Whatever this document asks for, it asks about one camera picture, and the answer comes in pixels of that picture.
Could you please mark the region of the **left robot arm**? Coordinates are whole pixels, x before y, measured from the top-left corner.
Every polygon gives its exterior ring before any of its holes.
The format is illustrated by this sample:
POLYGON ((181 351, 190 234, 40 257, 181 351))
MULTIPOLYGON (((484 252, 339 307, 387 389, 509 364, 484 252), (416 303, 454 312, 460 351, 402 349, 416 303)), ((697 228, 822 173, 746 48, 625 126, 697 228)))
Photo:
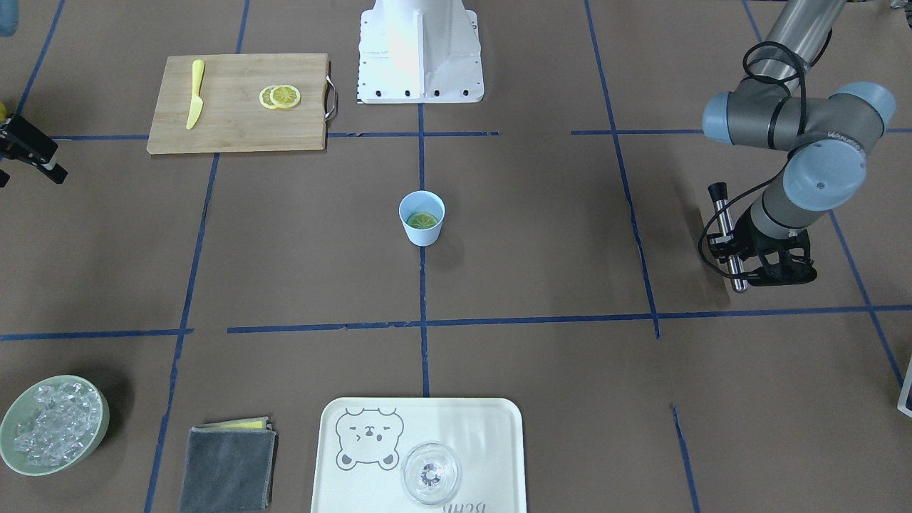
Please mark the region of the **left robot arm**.
POLYGON ((716 142, 786 152, 761 195, 730 220, 726 185, 709 187, 719 234, 703 232, 698 254, 721 276, 746 286, 805 284, 817 278, 807 230, 850 199, 866 179, 869 153, 898 103, 882 85, 843 85, 827 98, 807 96, 807 75, 829 45, 843 1, 789 1, 765 40, 742 59, 744 78, 711 98, 704 136, 716 142))

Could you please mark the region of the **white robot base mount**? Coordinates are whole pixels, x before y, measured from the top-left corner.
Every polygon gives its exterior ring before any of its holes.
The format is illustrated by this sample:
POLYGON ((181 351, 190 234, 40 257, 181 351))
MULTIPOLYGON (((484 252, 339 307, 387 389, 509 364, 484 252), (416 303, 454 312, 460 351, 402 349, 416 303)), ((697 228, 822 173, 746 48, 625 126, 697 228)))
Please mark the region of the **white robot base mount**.
POLYGON ((457 104, 485 97, 478 17, 462 1, 377 1, 361 13, 356 100, 457 104))

